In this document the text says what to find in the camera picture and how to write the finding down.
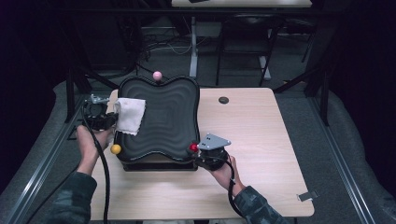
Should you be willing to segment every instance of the sleeve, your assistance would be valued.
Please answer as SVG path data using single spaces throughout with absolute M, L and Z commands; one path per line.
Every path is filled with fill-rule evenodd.
M 236 206 L 241 211 L 248 224 L 287 224 L 267 200 L 253 187 L 248 186 L 234 198 Z
M 90 175 L 73 173 L 53 201 L 46 223 L 89 223 L 91 199 L 96 186 L 96 181 Z

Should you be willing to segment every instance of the chair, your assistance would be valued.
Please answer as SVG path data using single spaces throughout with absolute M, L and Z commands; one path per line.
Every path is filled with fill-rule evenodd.
M 301 62 L 305 62 L 306 55 L 311 49 L 312 43 L 315 39 L 315 34 L 317 32 L 317 22 L 314 19 L 286 19 L 285 21 L 286 32 L 289 35 L 300 34 L 309 35 L 308 45 Z
M 216 85 L 219 85 L 219 70 L 223 54 L 246 54 L 266 57 L 265 65 L 261 66 L 264 80 L 272 49 L 278 31 L 283 27 L 284 19 L 275 15 L 238 14 L 226 19 L 221 25 L 218 44 L 218 67 Z

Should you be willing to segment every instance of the gray floor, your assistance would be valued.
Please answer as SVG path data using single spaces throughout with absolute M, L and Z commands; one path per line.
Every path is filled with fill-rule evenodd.
M 306 47 L 305 37 L 280 37 L 276 42 L 273 59 L 270 63 L 272 80 L 264 83 L 266 88 L 276 88 L 284 80 L 300 75 L 305 64 L 301 63 Z M 216 71 L 215 39 L 206 39 L 200 44 L 197 82 L 204 87 L 214 87 Z M 171 49 L 154 50 L 148 61 L 142 65 L 150 70 L 159 70 L 166 77 L 187 75 L 190 70 L 191 52 L 176 54 Z M 150 73 L 139 70 L 140 76 L 150 77 Z M 258 87 L 259 77 L 253 71 L 247 77 L 238 76 L 237 73 L 227 73 L 220 78 L 220 87 Z M 120 83 L 125 77 L 112 79 Z M 102 94 L 109 93 L 102 84 L 92 80 L 94 91 Z M 332 132 L 337 146 L 345 158 L 348 168 L 356 184 L 359 186 L 362 198 L 373 216 L 373 220 L 362 221 L 359 212 L 351 200 L 350 192 L 346 188 L 345 180 L 333 160 L 332 147 L 326 134 L 322 130 L 320 120 L 317 119 L 315 108 L 316 99 L 304 97 L 305 84 L 277 94 L 282 117 L 285 121 L 290 140 L 293 144 L 297 160 L 303 172 L 309 190 L 316 190 L 319 197 L 313 203 L 315 214 L 312 217 L 299 217 L 299 223 L 396 223 L 391 217 L 389 209 L 394 206 L 389 194 L 377 183 L 375 175 L 364 159 L 364 148 L 361 144 L 359 133 L 353 121 L 345 111 L 342 102 L 331 94 L 329 102 L 329 129 Z M 55 186 L 78 164 L 79 155 L 76 141 L 73 139 L 60 139 L 65 132 L 64 119 L 66 118 L 65 84 L 61 83 L 55 89 L 57 102 L 45 128 L 37 139 L 31 152 L 16 173 L 8 188 L 0 196 L 1 215 L 0 223 L 6 223 L 13 214 L 16 204 L 24 189 L 29 183 L 35 170 L 40 166 L 43 157 L 49 154 L 56 145 L 59 145 L 59 154 L 53 155 L 55 163 L 37 192 L 31 204 L 24 209 L 26 214 L 22 218 L 25 222 L 33 211 L 44 200 Z M 40 223 L 50 207 L 51 199 L 44 204 L 37 213 L 32 223 Z

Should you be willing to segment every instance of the person's hand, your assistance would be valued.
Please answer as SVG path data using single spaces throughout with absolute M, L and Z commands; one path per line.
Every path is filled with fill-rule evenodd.
M 242 184 L 241 179 L 239 178 L 238 169 L 236 168 L 235 157 L 230 156 L 228 162 L 230 162 L 233 166 L 234 180 L 235 180 L 235 185 L 233 186 L 233 196 L 235 197 L 246 186 Z M 216 171 L 209 171 L 209 173 L 215 177 L 215 179 L 219 182 L 219 184 L 222 187 L 228 190 L 228 187 L 230 187 L 230 179 L 231 179 L 231 168 L 228 164 L 224 163 L 224 165 L 221 168 L 219 168 Z
M 101 132 L 94 131 L 96 139 L 100 143 L 102 149 L 106 148 L 107 139 L 112 133 L 112 128 Z M 91 175 L 96 161 L 99 158 L 99 153 L 93 142 L 92 135 L 87 127 L 79 125 L 76 131 L 76 138 L 78 140 L 79 152 L 81 153 L 81 161 L 77 171 Z

